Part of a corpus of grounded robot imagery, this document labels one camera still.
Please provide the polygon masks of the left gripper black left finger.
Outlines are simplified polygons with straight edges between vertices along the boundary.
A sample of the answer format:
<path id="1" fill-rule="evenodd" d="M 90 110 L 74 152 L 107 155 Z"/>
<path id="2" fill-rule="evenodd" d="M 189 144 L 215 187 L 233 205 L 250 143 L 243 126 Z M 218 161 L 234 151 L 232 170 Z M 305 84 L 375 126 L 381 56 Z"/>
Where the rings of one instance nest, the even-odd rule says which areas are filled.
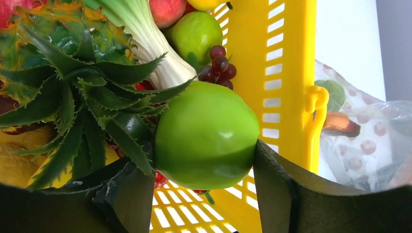
<path id="1" fill-rule="evenodd" d="M 0 187 L 3 233 L 147 233 L 154 179 L 128 158 L 61 188 Z"/>

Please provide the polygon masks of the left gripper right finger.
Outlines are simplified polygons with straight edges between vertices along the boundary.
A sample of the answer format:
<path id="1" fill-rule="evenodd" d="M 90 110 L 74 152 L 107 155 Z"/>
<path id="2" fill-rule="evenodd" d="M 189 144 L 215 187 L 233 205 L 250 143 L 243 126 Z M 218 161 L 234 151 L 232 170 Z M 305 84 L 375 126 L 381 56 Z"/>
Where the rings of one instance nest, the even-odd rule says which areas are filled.
<path id="1" fill-rule="evenodd" d="M 324 179 L 256 145 L 254 177 L 265 233 L 409 233 L 412 187 L 368 193 Z"/>

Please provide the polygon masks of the brown orange sweet potato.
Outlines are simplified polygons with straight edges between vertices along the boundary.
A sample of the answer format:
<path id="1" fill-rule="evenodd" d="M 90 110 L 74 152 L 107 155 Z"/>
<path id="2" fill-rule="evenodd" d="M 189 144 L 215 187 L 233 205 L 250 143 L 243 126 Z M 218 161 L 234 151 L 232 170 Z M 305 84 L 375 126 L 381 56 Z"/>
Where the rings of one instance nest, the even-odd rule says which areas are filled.
<path id="1" fill-rule="evenodd" d="M 353 122 L 346 114 L 331 111 L 326 114 L 322 132 L 330 136 L 357 137 L 361 126 Z"/>

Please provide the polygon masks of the clear zip top bag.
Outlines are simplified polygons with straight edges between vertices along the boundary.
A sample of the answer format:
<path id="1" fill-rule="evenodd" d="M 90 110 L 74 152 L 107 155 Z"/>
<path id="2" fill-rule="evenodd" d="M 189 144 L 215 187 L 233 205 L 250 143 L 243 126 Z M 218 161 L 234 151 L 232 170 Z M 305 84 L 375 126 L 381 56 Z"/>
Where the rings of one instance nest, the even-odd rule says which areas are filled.
<path id="1" fill-rule="evenodd" d="M 332 181 L 379 192 L 412 183 L 412 104 L 379 100 L 353 86 L 333 68 L 315 63 L 315 81 L 334 80 L 346 93 L 338 112 L 360 125 L 357 137 L 321 132 L 321 157 Z"/>

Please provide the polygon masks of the light green cabbage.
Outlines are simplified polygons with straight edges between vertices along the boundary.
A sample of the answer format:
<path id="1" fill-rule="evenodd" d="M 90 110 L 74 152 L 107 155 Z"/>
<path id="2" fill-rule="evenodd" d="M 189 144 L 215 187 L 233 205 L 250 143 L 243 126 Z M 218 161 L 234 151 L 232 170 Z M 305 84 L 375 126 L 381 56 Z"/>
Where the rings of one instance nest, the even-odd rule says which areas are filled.
<path id="1" fill-rule="evenodd" d="M 339 111 L 346 100 L 344 88 L 334 80 L 316 80 L 315 85 L 324 87 L 329 93 L 328 111 Z"/>

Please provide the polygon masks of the green leafy bok choy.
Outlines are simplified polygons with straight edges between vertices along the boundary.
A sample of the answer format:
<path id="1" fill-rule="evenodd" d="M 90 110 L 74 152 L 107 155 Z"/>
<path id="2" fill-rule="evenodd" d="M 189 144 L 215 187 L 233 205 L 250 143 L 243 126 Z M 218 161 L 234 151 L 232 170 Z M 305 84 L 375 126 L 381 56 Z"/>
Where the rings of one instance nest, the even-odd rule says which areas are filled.
<path id="1" fill-rule="evenodd" d="M 155 89 L 166 89 L 180 85 L 197 76 L 195 69 L 183 60 L 169 45 L 164 34 L 156 26 L 147 0 L 85 0 L 87 7 L 103 8 L 116 26 L 125 26 L 124 31 L 133 36 L 132 49 L 139 63 L 166 56 L 150 75 L 149 82 Z"/>

